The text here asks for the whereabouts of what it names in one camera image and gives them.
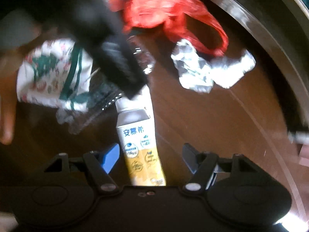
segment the silver bolt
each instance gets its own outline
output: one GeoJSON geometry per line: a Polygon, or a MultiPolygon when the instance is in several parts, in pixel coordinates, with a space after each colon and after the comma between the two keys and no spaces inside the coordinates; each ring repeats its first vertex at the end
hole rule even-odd
{"type": "Polygon", "coordinates": [[[117,188],[117,186],[115,184],[112,184],[112,183],[106,183],[106,184],[103,184],[101,186],[101,189],[105,192],[112,192],[114,191],[115,189],[117,188]]]}
{"type": "Polygon", "coordinates": [[[198,191],[201,189],[201,185],[198,184],[198,183],[188,183],[186,184],[185,186],[186,190],[189,190],[189,191],[198,191]]]}
{"type": "Polygon", "coordinates": [[[139,197],[146,197],[146,193],[145,192],[139,192],[137,195],[139,197]]]}
{"type": "Polygon", "coordinates": [[[149,195],[149,196],[151,196],[151,195],[155,195],[155,192],[153,192],[153,191],[148,191],[146,194],[149,195]]]}

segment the crumpled foil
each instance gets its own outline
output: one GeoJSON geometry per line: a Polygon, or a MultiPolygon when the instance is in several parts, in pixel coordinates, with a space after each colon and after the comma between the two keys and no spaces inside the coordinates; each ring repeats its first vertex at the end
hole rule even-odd
{"type": "Polygon", "coordinates": [[[206,93],[211,91],[214,83],[226,89],[232,87],[256,63],[247,50],[243,50],[240,59],[223,56],[207,62],[186,39],[177,42],[171,58],[178,70],[182,87],[206,93]]]}

